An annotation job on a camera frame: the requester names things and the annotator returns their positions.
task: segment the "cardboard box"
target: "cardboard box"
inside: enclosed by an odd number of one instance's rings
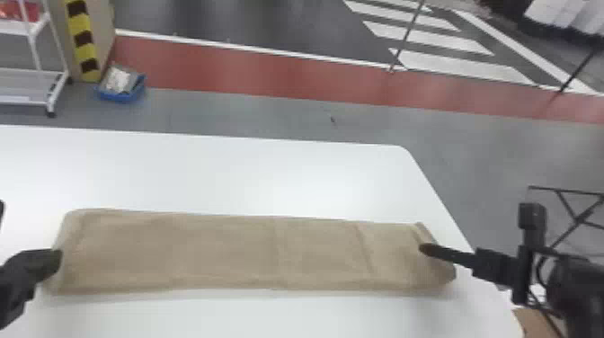
[[[554,329],[549,326],[539,311],[530,308],[518,308],[514,310],[514,315],[516,315],[524,330],[525,338],[558,338]],[[554,320],[565,336],[564,324],[555,318]]]

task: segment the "beige towel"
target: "beige towel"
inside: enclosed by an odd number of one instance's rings
[[[426,227],[371,222],[82,209],[56,248],[55,294],[166,289],[416,290],[455,279],[428,258]]]

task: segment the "yellow and black striped post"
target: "yellow and black striped post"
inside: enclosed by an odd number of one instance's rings
[[[101,80],[101,69],[96,56],[93,40],[93,29],[85,0],[65,0],[67,9],[67,27],[73,38],[75,61],[82,70],[82,80],[98,82]]]

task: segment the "floor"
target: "floor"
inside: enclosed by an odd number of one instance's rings
[[[399,145],[470,244],[507,254],[520,243],[516,208],[524,199],[549,207],[550,236],[568,222],[553,196],[527,194],[528,185],[604,191],[604,97],[540,89],[535,84],[557,85],[567,68],[520,55],[513,41],[523,38],[502,39],[495,31],[513,32],[497,22],[429,7],[389,74],[397,41],[388,36],[398,37],[404,24],[396,18],[410,14],[403,0],[270,0],[262,8],[175,1],[116,2],[116,23],[129,31],[121,31],[112,57],[149,76],[140,101],[101,102],[91,84],[75,84],[61,95],[55,120],[39,108],[0,106],[0,123]],[[139,19],[130,20],[134,12]],[[27,67],[27,45],[12,46],[0,53],[0,66]],[[458,67],[466,72],[456,74]],[[580,80],[575,90],[600,90],[594,79]],[[593,220],[603,222],[604,213]],[[600,254],[603,239],[604,232],[582,228],[564,249]]]
[[[407,148],[473,246],[514,254],[518,203],[549,206],[551,231],[568,219],[541,184],[604,191],[604,128],[449,111],[231,93],[148,89],[132,105],[101,102],[92,86],[68,87],[55,120],[3,107],[0,123],[88,129],[395,144]],[[581,206],[588,200],[572,200]],[[594,215],[604,221],[604,214]],[[599,254],[604,232],[580,229],[565,250]]]
[[[193,38],[381,64],[394,62],[417,7],[409,0],[272,0],[262,6],[245,0],[169,0],[153,8],[142,3],[116,3],[120,34]],[[443,8],[453,5],[456,9]],[[484,15],[469,1],[428,1],[396,64],[413,71],[545,88],[560,86],[572,73],[518,46],[486,19],[457,8]],[[581,76],[571,88],[604,92],[603,83],[585,84]]]

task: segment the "crosswalk stripe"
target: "crosswalk stripe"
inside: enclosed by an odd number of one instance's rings
[[[413,14],[408,13],[408,12],[397,11],[394,9],[374,6],[371,4],[357,3],[354,1],[344,1],[344,3],[346,5],[348,5],[348,7],[353,12],[356,12],[356,13],[375,15],[375,16],[380,16],[380,17],[387,18],[387,19],[400,20],[400,21],[404,21],[404,22],[410,22],[413,18]],[[459,31],[459,29],[457,27],[452,25],[447,20],[443,20],[443,19],[439,19],[439,18],[432,18],[430,16],[425,16],[425,15],[418,16],[417,23],[426,25],[426,26],[441,28],[444,30]]]
[[[377,22],[364,23],[371,31],[373,31],[374,34],[382,38],[402,40],[404,34],[407,32],[406,28],[391,26],[389,24]],[[489,49],[486,49],[483,45],[474,40],[463,39],[437,33],[430,33],[427,31],[411,31],[411,34],[409,34],[409,41],[415,43],[422,43],[425,45],[444,47],[448,49],[458,49],[463,51],[471,51],[474,53],[494,55]]]
[[[547,59],[541,57],[534,51],[524,47],[522,44],[518,43],[516,40],[510,38],[509,36],[503,34],[500,31],[498,31],[493,26],[491,26],[487,22],[484,22],[483,20],[476,17],[475,15],[473,15],[471,13],[462,12],[462,11],[454,11],[454,12],[457,13],[457,15],[461,16],[462,18],[466,19],[468,22],[472,23],[477,28],[484,31],[485,33],[496,38],[500,43],[513,49],[516,53],[518,53],[519,55],[521,55],[522,57],[524,57],[525,59],[530,61],[533,65],[543,69],[543,71],[547,72],[549,75],[551,75],[553,78],[557,79],[561,83],[564,83],[569,78],[568,73],[564,72],[558,66],[549,62]],[[571,82],[571,87],[573,87],[574,89],[580,90],[583,93],[596,93],[596,91],[591,89],[591,87],[589,87],[588,85],[586,85],[584,82],[582,82],[579,79],[574,79]]]
[[[390,51],[393,54],[396,53],[396,49],[390,49]],[[508,66],[464,60],[461,58],[441,57],[409,50],[402,50],[398,59],[403,66],[413,70],[423,70],[455,76],[469,76],[524,85],[535,84],[521,72]]]
[[[399,5],[402,7],[407,7],[407,8],[411,8],[411,9],[416,9],[417,6],[419,5],[419,3],[416,3],[414,1],[409,1],[409,0],[371,0],[375,3],[382,3],[382,4],[394,4],[394,5]],[[432,13],[432,10],[426,6],[422,7],[422,12],[425,13]]]

